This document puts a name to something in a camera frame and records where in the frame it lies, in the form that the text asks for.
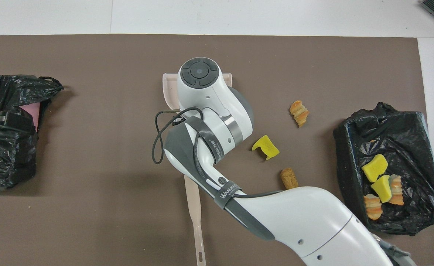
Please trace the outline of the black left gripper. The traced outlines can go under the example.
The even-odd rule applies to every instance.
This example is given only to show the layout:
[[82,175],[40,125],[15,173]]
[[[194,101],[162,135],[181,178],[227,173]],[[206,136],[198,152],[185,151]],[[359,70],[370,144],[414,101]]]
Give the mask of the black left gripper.
[[33,134],[36,131],[33,117],[26,111],[21,113],[0,111],[0,132],[9,131]]

